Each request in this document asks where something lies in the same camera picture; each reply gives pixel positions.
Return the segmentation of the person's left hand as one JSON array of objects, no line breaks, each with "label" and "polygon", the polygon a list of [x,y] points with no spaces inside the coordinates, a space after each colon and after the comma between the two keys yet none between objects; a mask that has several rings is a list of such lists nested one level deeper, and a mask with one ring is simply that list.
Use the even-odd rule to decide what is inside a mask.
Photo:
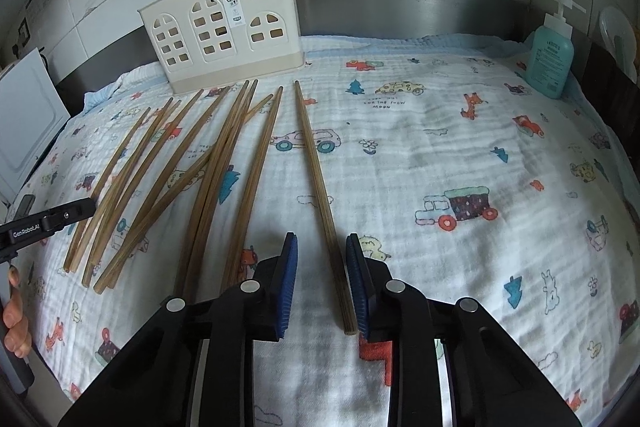
[{"label": "person's left hand", "polygon": [[18,290],[20,272],[13,265],[9,266],[8,281],[11,297],[2,314],[2,322],[6,326],[3,344],[17,358],[24,359],[32,351],[32,334],[29,332],[28,317],[24,314],[23,299]]}]

